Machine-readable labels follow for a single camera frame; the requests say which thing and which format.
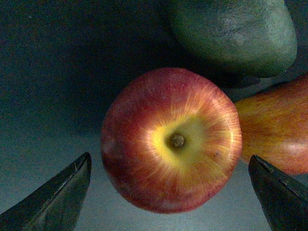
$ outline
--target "red and yellow apple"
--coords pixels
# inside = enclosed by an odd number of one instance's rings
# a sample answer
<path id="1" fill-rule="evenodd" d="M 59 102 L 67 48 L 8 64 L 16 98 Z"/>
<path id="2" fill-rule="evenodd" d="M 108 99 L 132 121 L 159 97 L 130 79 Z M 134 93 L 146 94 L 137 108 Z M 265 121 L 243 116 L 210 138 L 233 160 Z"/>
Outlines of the red and yellow apple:
<path id="1" fill-rule="evenodd" d="M 226 184 L 239 160 L 236 108 L 216 85 L 181 68 L 132 81 L 105 115 L 102 161 L 116 190 L 156 213 L 193 210 Z"/>
<path id="2" fill-rule="evenodd" d="M 235 105 L 244 162 L 256 154 L 287 174 L 308 173 L 308 73 Z"/>

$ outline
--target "apple stem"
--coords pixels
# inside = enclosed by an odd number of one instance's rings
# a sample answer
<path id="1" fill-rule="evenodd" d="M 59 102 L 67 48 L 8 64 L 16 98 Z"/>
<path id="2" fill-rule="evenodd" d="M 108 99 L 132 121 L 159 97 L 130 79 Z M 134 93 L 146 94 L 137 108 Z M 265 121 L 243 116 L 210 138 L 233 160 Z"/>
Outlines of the apple stem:
<path id="1" fill-rule="evenodd" d="M 181 147 L 183 147 L 185 140 L 184 140 L 184 137 L 182 135 L 174 134 L 174 135 L 171 136 L 170 142 L 171 142 L 172 147 L 181 148 Z"/>

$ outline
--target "table surface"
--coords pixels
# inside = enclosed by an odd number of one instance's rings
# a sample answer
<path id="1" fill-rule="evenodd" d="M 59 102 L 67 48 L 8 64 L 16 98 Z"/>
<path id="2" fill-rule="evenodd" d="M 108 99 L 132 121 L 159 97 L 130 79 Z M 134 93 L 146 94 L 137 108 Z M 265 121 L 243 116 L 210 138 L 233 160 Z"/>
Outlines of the table surface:
<path id="1" fill-rule="evenodd" d="M 176 215 L 132 206 L 106 176 L 100 127 L 112 100 L 136 76 L 186 62 L 166 29 L 163 1 L 12 2 L 0 10 L 0 213 L 90 152 L 91 183 L 76 231 L 270 231 L 242 162 L 211 200 Z M 276 77 L 222 85 L 232 100 L 308 71 L 308 1 L 286 4 L 296 62 Z"/>

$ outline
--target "green fruit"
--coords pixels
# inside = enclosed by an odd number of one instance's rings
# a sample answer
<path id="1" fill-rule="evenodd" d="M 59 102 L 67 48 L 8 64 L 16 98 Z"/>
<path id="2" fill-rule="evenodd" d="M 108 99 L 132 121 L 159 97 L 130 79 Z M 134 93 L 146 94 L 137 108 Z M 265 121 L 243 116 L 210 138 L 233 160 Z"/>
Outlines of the green fruit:
<path id="1" fill-rule="evenodd" d="M 296 58 L 283 0 L 171 0 L 169 20 L 187 51 L 226 72 L 271 77 Z"/>

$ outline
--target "green mango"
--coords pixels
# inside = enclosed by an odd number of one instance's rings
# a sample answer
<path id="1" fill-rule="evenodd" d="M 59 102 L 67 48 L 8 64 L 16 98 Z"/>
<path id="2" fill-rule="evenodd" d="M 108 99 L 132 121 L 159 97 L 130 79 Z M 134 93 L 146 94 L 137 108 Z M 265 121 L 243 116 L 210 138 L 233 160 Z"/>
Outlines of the green mango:
<path id="1" fill-rule="evenodd" d="M 272 77 L 295 61 L 283 0 L 170 0 L 168 17 L 184 49 L 225 72 Z"/>

